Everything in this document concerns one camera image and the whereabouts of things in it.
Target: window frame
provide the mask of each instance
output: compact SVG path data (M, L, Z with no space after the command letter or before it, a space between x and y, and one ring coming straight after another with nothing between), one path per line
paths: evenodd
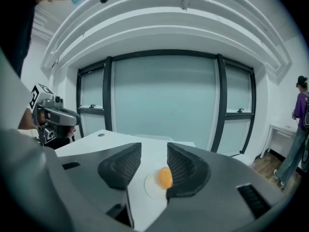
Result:
M256 85L255 85L255 77L254 70L251 67L248 67L242 63L239 63L235 60L224 58L221 54L211 54L204 53L198 51L191 50L177 50L177 49L162 49L162 50L148 50L148 51L140 51L118 55L115 57L107 57L106 59L91 64L87 67L78 70L77 83L76 83L76 110L78 114L89 113L96 115L103 115L105 119L105 128L108 131L112 131L112 109L111 109L111 79L112 79L112 63L115 61L120 61L124 59L130 58L140 58L140 57L150 57L150 56L192 56L192 57L202 57L202 58L210 58L213 60L217 60L218 64L218 72L219 72L219 109L218 109L218 120L216 125L216 131L214 134L211 151L217 152L219 148L219 144L221 141L221 137L223 134L224 124L226 120L233 119L250 119L249 131L247 134L247 138L245 140L243 149L239 152L239 154L244 154L247 145L249 143L253 125L255 118L255 109L256 109ZM252 92L252 101L251 101L251 112L250 113L228 113L227 112L227 78L226 78L226 69L225 65L231 65L233 67L242 69L243 71L248 72L250 75L250 83L251 83L251 92ZM81 95L81 76L83 74L87 74L90 71L104 68L104 76L103 76L103 109L96 108L80 108L80 95ZM79 125L81 137L84 137L82 125Z

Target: black vent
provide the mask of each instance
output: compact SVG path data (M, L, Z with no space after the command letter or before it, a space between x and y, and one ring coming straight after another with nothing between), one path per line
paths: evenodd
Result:
M141 143L129 145L98 166L98 174L110 188L125 190L140 166Z
M141 149L133 150L112 163L114 170L128 185L140 165Z
M168 166L173 185L167 190L167 198L191 197L198 193L211 176L209 165L200 157L168 143Z
M255 218L259 218L270 209L270 206L251 184L238 187L237 189Z
M64 170L75 168L75 167L78 167L78 166L80 166L80 164L78 162L76 162L76 161L69 162L69 163L66 163L66 164L62 165Z
M196 170L196 166L190 158L171 149L168 149L168 166L172 172L173 185L185 182Z

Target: window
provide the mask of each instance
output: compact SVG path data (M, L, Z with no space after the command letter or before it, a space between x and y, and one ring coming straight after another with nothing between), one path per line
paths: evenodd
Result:
M116 61L113 128L123 134L193 142L207 149L215 130L216 85L210 58L149 56Z
M82 137L105 129L103 109L104 65L79 72L77 94L78 113L81 116L80 132Z
M222 55L150 50L79 70L82 136L106 129L244 153L255 115L253 69Z

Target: white table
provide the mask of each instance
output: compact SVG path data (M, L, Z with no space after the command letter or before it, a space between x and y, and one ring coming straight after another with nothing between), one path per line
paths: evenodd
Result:
M128 195L130 198L131 213L134 219L134 229L142 232L167 207L167 200L153 200L147 195L144 188L146 177L155 169L168 167L167 142L180 143L188 146L195 146L194 143L150 139L100 130L57 149L56 154L59 157L84 154L138 142L142 145L141 164L128 186Z
M294 127L292 128L290 126L285 126L285 125L280 125L280 124L275 124L275 123L270 124L267 140L264 145L260 158L263 158L266 150L268 150L268 152L270 151L270 143L272 141L272 137L275 131L284 137L294 138L297 129Z

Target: wooden floor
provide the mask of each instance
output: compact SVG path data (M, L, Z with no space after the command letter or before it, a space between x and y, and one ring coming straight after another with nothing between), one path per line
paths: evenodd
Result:
M276 180L273 174L274 170L279 169L281 164L282 162L277 157L266 152L262 159L256 159L250 167L259 173L264 179L281 189L284 194L289 195L298 187L302 177L299 173L294 172L288 183L282 188L280 181Z

